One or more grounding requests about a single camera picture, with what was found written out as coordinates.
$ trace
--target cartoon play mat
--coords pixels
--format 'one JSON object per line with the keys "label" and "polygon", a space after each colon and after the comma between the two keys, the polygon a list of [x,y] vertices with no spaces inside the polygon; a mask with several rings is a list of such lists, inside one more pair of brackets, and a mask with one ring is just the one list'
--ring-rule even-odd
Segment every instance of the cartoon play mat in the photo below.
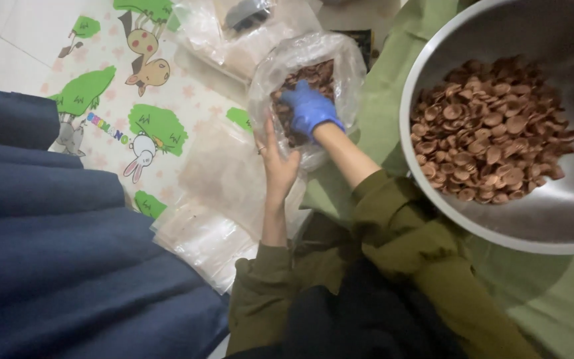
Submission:
{"label": "cartoon play mat", "polygon": [[[461,5],[410,0],[367,76],[356,142],[390,171],[405,167],[390,114],[397,113],[406,74]],[[133,207],[154,218],[181,195],[184,155],[202,124],[217,118],[249,130],[244,88],[184,55],[174,41],[179,22],[170,15],[169,0],[88,2],[41,88],[60,115],[52,150],[79,156],[85,168],[116,173]],[[346,220],[349,192],[333,167],[310,179],[304,204]],[[574,256],[470,244],[478,276],[499,305],[557,356],[574,358]]]}

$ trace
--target blue latex glove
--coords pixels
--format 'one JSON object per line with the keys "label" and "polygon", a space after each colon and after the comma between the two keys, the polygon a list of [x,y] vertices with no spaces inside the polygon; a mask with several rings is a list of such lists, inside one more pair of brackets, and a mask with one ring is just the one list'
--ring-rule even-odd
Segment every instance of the blue latex glove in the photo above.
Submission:
{"label": "blue latex glove", "polygon": [[309,88],[307,80],[300,80],[296,84],[296,91],[285,91],[281,100],[293,110],[291,128],[309,136],[312,142],[315,142],[312,135],[314,127],[326,121],[335,123],[345,132],[344,126],[338,120],[334,104],[320,92]]}

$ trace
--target dark blue fabric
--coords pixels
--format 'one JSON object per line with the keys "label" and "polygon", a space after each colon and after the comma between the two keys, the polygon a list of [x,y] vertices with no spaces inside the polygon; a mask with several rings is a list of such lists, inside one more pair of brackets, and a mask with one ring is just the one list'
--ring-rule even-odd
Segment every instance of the dark blue fabric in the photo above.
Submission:
{"label": "dark blue fabric", "polygon": [[115,174],[36,149],[57,136],[52,104],[42,121],[56,126],[5,146],[11,121],[45,113],[31,97],[27,119],[11,116],[20,98],[0,102],[0,357],[206,357],[227,335],[228,297],[152,242]]}

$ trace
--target metal mixing bowl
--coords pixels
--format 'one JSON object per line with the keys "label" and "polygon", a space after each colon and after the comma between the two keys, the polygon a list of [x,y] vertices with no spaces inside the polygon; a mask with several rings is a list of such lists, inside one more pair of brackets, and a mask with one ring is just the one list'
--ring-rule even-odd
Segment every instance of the metal mixing bowl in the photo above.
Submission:
{"label": "metal mixing bowl", "polygon": [[400,110],[404,156],[420,188],[468,231],[526,252],[574,254],[574,154],[559,161],[565,178],[549,180],[502,206],[462,202],[435,191],[415,159],[410,110],[420,89],[433,87],[464,61],[492,62],[517,54],[545,65],[548,83],[561,90],[569,128],[574,128],[574,0],[482,0],[440,29],[415,61]]}

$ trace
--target olive green jacket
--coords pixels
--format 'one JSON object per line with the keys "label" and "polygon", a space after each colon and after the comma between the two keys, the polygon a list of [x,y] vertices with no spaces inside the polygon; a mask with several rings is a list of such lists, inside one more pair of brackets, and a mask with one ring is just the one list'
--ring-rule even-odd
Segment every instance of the olive green jacket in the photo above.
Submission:
{"label": "olive green jacket", "polygon": [[353,195],[352,243],[297,259],[261,245],[256,259],[236,262],[228,354],[280,342],[292,299],[318,284],[337,293],[346,268],[365,256],[391,281],[411,277],[469,357],[538,358],[474,278],[459,245],[466,232],[444,217],[427,219],[424,197],[408,179],[379,171]]}

